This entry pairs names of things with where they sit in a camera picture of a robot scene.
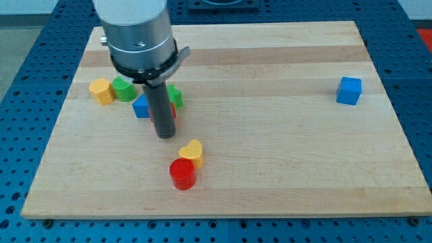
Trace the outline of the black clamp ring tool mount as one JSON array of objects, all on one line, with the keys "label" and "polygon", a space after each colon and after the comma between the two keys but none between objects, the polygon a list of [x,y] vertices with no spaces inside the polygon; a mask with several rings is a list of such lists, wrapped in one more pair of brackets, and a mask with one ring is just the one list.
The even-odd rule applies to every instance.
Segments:
[{"label": "black clamp ring tool mount", "polygon": [[165,47],[156,46],[144,51],[124,51],[110,47],[111,62],[119,73],[131,84],[159,86],[172,77],[183,60],[190,55],[190,47],[178,50],[173,39],[173,49],[168,49],[164,58]]}]

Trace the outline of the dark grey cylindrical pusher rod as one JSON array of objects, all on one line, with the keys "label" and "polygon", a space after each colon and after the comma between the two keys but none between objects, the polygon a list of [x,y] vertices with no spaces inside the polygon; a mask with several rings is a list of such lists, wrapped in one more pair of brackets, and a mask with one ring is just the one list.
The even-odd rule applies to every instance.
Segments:
[{"label": "dark grey cylindrical pusher rod", "polygon": [[173,137],[176,125],[166,84],[163,82],[158,86],[144,85],[143,90],[157,136],[162,139]]}]

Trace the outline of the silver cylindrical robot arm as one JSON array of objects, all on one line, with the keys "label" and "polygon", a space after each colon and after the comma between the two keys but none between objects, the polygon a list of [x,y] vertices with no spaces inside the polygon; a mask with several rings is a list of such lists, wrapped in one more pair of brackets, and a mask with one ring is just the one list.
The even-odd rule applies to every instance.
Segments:
[{"label": "silver cylindrical robot arm", "polygon": [[166,80],[190,53],[178,49],[166,0],[93,0],[114,68],[141,84],[150,116],[162,139],[176,133]]}]

